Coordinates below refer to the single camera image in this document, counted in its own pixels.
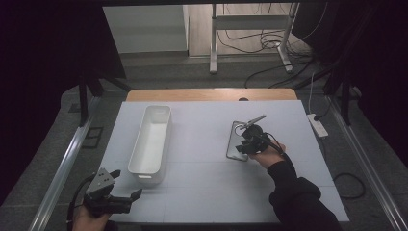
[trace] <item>white plastic tray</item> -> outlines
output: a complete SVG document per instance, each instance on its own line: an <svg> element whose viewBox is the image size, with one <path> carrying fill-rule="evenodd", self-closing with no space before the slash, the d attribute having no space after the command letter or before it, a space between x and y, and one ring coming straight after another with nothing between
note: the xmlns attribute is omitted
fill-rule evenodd
<svg viewBox="0 0 408 231"><path fill-rule="evenodd" d="M148 106L143 115L128 169L140 183L153 185L165 176L171 127L168 106Z"/></svg>

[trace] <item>white tabletop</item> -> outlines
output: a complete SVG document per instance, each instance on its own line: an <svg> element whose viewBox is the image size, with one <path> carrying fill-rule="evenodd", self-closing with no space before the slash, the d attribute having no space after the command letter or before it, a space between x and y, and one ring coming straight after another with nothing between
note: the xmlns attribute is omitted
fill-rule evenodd
<svg viewBox="0 0 408 231"><path fill-rule="evenodd" d="M172 130L164 181L140 185L128 171L129 159L149 105L168 105ZM121 169L112 191L129 197L143 188L129 214L113 215L123 222L261 223L279 222L268 203L273 180L254 161L226 158L232 122L267 115L258 122L287 146L297 175L316 184L321 201L339 221L348 221L303 106L298 100L244 102L124 102L101 166Z"/></svg>

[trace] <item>wire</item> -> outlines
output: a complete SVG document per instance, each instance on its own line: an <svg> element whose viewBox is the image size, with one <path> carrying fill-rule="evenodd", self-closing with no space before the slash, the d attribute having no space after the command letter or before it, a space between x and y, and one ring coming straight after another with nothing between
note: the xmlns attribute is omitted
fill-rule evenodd
<svg viewBox="0 0 408 231"><path fill-rule="evenodd" d="M269 89L272 89L272 88L275 88L275 87L278 86L278 85L286 84L287 82L290 82L290 81L294 80L297 76L299 76L299 75L313 62L313 60L314 60L314 59L312 58L309 62L298 63L298 64L306 64L306 65L303 66L303 68L302 68L301 70L299 70L294 76L290 77L290 78L287 79L287 80L284 80L284 81L275 83L275 84L269 86L268 88L269 88Z"/></svg>
<svg viewBox="0 0 408 231"><path fill-rule="evenodd" d="M297 43L297 42L299 42L299 41L301 41L301 40L306 39L307 37L309 37L310 35L312 35L312 34L315 32L315 30L319 27L320 23L322 22L322 20L323 20L323 18L324 18L324 15L325 15L326 9L327 9L327 4L328 4L328 2L326 2L326 4L324 5L323 13L321 14L320 20L319 20L318 24L316 25L315 29L313 29L313 31L312 31L311 33L309 33L309 35L307 35L307 36L305 36L305 37L299 39L298 41L295 41L295 42L292 43L292 44L295 44L295 43Z"/></svg>
<svg viewBox="0 0 408 231"><path fill-rule="evenodd" d="M261 51L265 50L264 48L261 48L261 49L256 50L256 51L245 51L245 50L241 50L241 49L238 48L238 47L225 44L225 43L221 40L221 37L219 36L219 32L218 32L218 31L217 31L217 35L218 35L219 42L221 42L222 45L227 46L227 47L232 48L232 49L235 49L235 50L238 50L238 51L241 51L241 52L243 52L243 53L254 54L254 53L258 53L258 52L261 52Z"/></svg>
<svg viewBox="0 0 408 231"><path fill-rule="evenodd" d="M310 101L312 101L313 77L314 77L314 76L315 76L315 71L313 71L312 80L311 80L311 82L310 82L310 94L309 94L309 103L308 103L308 105L309 105L309 114L312 113L312 110L310 110Z"/></svg>
<svg viewBox="0 0 408 231"><path fill-rule="evenodd" d="M246 39L246 38L250 38L250 37L256 37L256 36L261 36L261 35L267 35L267 34L276 33L276 32L283 32L283 31L285 31L285 30L278 30L278 31L265 32L265 33L258 33L258 34L253 34L253 35L249 35L249 36L237 37L237 38L231 38L231 37L228 35L227 30L224 30L224 31L225 31L225 34L227 34L227 37L228 37L229 39L236 40L236 39Z"/></svg>
<svg viewBox="0 0 408 231"><path fill-rule="evenodd" d="M283 64L283 65L279 65L279 66L275 66L275 67L271 67L271 68L268 68L268 69L265 69L265 70L261 70L261 71L255 72L255 73L251 74L250 76L248 76L248 77L246 78L245 82L243 83L243 86L247 89L247 88L248 88L248 86L247 86L248 81L249 81L251 78L253 78L254 76L258 75L258 74L261 74L261 73L264 73L264 72L267 72L267 71L270 71L270 70L273 70L273 69L277 69L277 68L280 68L280 67L285 67L285 66L287 66L287 65L297 65L297 64Z"/></svg>
<svg viewBox="0 0 408 231"><path fill-rule="evenodd" d="M327 107L326 112L324 112L323 115L316 115L317 120L319 120L319 119L321 119L321 118L323 118L323 117L325 117L325 116L327 115L327 113L329 112L330 107L331 107L331 105L332 105L332 102L333 102L333 100L330 100L329 106Z"/></svg>
<svg viewBox="0 0 408 231"><path fill-rule="evenodd" d="M324 159L324 161L326 161L327 154L326 154L326 147L324 145L323 139L318 139L318 140L320 141L322 149L323 149L322 150L323 151L323 153L322 153L323 154L323 159ZM358 178L356 175L354 175L352 173L349 173L349 172L339 173L335 177L333 177L333 182L336 182L336 180L338 180L342 176L350 176L350 177L354 178L356 181L358 181L360 183L360 185L362 187L362 191L357 195L341 195L341 194L339 194L340 198L342 198L342 199L359 199L359 198L363 197L366 194L366 185L364 184L364 182L360 178Z"/></svg>
<svg viewBox="0 0 408 231"><path fill-rule="evenodd" d="M223 4L222 6L223 6L223 7L222 7L222 13L225 14L225 5ZM272 4L270 3L270 4L269 4L269 7L268 7L268 14L270 13L271 7L272 7ZM227 9L228 13L231 14L231 12L230 12L230 10L229 10L229 8L228 8L228 4L227 4L227 6L226 6L226 9ZM259 5L258 5L258 10L257 10L254 14L256 14L260 9L261 9L261 13L262 13L262 4L259 4ZM219 41L220 41L220 43L221 43L222 45L227 46L227 47L232 48L232 49L235 49L235 50L238 50L238 51L241 51L241 52L243 52L243 53L254 54L254 53L261 52L261 51L263 51L263 50L265 50L265 49L273 49L273 48L278 47L278 45L276 45L276 43L280 43L280 42L281 42L280 39L272 39L272 40L269 40L269 39L266 39L266 37L279 37L279 38L282 38L282 36L276 35L276 34L274 34L274 33L276 33L276 32L283 32L283 31L285 31L285 30L278 30L278 31L266 32L266 33L264 33L264 30L262 30L261 33L259 33L259 34L254 34L254 35L249 35L249 36L244 36L244 37L238 37L238 38L231 38L231 37L228 35L228 31L227 31L227 30L224 30L224 31L225 31L226 36L227 36L229 39L246 39L246 38L250 38L250 37L254 37L254 36L260 36L261 49L256 50L256 51L245 51L245 50L242 50L242 49L240 49L240 48L238 48L238 47L236 47L236 46L232 46L232 45L229 45L229 44L224 43L224 42L221 40L221 38L220 38L219 32L217 31L218 39L219 39Z"/></svg>

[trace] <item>metal bar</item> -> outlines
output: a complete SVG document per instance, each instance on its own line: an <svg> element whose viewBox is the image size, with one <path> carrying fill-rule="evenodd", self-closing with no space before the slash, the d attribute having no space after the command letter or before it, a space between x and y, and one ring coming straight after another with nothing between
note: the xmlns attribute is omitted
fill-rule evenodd
<svg viewBox="0 0 408 231"><path fill-rule="evenodd" d="M291 65L291 61L288 57L288 51L286 49L286 43L288 42L289 34L291 33L294 16L297 11L298 3L293 3L291 7L291 11L289 12L289 17L287 20L287 25L285 29L285 33L283 34L282 41L280 42L279 46L276 48L278 50L279 56L281 57L282 63L285 66L287 73L293 73L293 66Z"/></svg>
<svg viewBox="0 0 408 231"><path fill-rule="evenodd" d="M88 112L88 98L87 98L87 82L85 76L81 74L79 76L79 102L81 104L81 121L79 126L84 126L87 121L89 112Z"/></svg>
<svg viewBox="0 0 408 231"><path fill-rule="evenodd" d="M84 137L87 135L87 131L92 123L95 115L97 105L100 98L93 97L89 103L89 116L83 127L78 127L68 149L65 151L65 155L61 160L61 164L55 173L54 179L48 187L45 197L42 199L41 204L34 216L33 222L30 225L29 230L44 230L54 207L60 197L63 190L66 179L72 166L75 162L76 156L81 148L81 144L84 141Z"/></svg>
<svg viewBox="0 0 408 231"><path fill-rule="evenodd" d="M217 30L274 30L285 29L286 15L219 15Z"/></svg>
<svg viewBox="0 0 408 231"><path fill-rule="evenodd" d="M217 73L217 43L216 43L216 26L217 26L217 5L213 4L213 16L211 18L211 49L210 49L210 73Z"/></svg>
<svg viewBox="0 0 408 231"><path fill-rule="evenodd" d="M333 100L329 97L326 97L326 99L329 102ZM391 225L393 226L394 230L407 231L408 227L407 227L406 221L402 217L390 192L387 190L386 186L380 179L374 166L371 164L371 161L365 149L358 141L358 138L354 134L351 126L347 126L344 120L342 119L342 116L339 113L340 107L335 100L333 100L333 107L331 108L331 110L333 114L335 115L338 123L340 124L340 127L342 128L348 143L353 149L357 162L359 163L361 169L365 173L367 180L369 181L372 187L372 190L377 196L377 199L380 202L381 206L383 207L383 210L386 216L388 217L388 220L390 221Z"/></svg>

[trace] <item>desk leg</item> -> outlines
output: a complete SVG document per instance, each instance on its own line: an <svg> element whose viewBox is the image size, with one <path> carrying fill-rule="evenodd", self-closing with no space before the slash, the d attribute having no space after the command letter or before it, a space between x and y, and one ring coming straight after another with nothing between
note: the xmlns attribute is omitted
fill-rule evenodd
<svg viewBox="0 0 408 231"><path fill-rule="evenodd" d="M294 15L296 14L297 6L298 6L298 3L293 3L291 7L291 11L289 12L289 17L288 17L288 22L286 25L285 33L283 34L281 43L277 47L279 56L281 57L283 65L285 66L286 72L289 74L293 73L293 67L288 57L288 50L286 49L286 44L288 42L289 34L291 33L291 30L292 30L292 26L294 22Z"/></svg>
<svg viewBox="0 0 408 231"><path fill-rule="evenodd" d="M210 51L210 73L217 73L217 15L216 15L217 5L213 4L213 16L211 18L211 51Z"/></svg>

